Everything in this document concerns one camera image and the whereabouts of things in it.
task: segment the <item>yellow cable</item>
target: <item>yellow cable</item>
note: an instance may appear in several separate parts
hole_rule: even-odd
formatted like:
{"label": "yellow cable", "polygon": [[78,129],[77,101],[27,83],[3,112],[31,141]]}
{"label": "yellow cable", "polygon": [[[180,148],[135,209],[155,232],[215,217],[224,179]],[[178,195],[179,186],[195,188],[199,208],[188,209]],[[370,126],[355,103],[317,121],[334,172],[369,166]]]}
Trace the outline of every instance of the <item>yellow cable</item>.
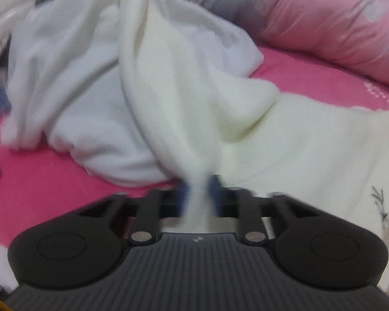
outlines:
{"label": "yellow cable", "polygon": [[6,304],[4,304],[1,300],[0,300],[0,310],[1,311],[11,311],[11,309]]}

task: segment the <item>silver screw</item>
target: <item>silver screw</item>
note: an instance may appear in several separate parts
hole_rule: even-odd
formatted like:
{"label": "silver screw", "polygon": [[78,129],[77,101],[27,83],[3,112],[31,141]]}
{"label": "silver screw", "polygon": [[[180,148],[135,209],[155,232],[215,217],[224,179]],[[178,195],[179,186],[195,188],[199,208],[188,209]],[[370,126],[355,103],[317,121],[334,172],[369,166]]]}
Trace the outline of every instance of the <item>silver screw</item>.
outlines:
{"label": "silver screw", "polygon": [[264,233],[259,231],[250,231],[245,234],[245,239],[252,243],[259,243],[266,239]]}
{"label": "silver screw", "polygon": [[147,231],[136,231],[131,235],[131,239],[135,242],[147,242],[151,237],[151,234]]}

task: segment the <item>black plastic base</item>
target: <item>black plastic base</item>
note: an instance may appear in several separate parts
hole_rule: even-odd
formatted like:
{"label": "black plastic base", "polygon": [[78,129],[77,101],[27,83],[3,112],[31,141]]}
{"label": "black plastic base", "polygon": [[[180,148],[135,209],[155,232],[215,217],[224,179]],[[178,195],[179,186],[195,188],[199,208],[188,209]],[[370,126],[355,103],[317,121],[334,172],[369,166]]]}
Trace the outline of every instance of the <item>black plastic base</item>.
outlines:
{"label": "black plastic base", "polygon": [[221,188],[218,214],[237,219],[235,234],[162,234],[159,221],[178,216],[183,192],[113,195],[23,232],[9,248],[21,287],[7,304],[13,311],[388,309],[376,288],[387,249],[369,231],[285,195]]}

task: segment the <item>pink bedsheet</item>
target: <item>pink bedsheet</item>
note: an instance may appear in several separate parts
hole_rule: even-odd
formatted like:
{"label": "pink bedsheet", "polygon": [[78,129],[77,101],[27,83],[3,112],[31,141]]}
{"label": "pink bedsheet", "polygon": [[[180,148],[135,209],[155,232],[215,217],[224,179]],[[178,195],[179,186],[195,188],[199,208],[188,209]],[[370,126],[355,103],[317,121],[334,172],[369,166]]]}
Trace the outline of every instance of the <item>pink bedsheet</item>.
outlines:
{"label": "pink bedsheet", "polygon": [[[300,53],[262,48],[264,63],[252,75],[281,91],[345,107],[389,110],[389,87]],[[34,152],[13,152],[0,144],[0,243],[8,246],[21,231],[124,189],[90,176],[68,154],[43,144]]]}

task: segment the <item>ribbed surface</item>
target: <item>ribbed surface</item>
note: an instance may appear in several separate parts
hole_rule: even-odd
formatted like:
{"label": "ribbed surface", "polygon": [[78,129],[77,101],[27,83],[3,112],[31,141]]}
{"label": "ribbed surface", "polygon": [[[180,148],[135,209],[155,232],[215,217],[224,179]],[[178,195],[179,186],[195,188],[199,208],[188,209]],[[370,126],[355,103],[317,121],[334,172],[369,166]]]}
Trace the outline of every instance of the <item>ribbed surface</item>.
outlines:
{"label": "ribbed surface", "polygon": [[281,272],[263,248],[233,234],[164,234],[133,248],[110,276],[65,292],[23,286],[14,311],[383,311],[389,298],[366,287],[326,292]]}

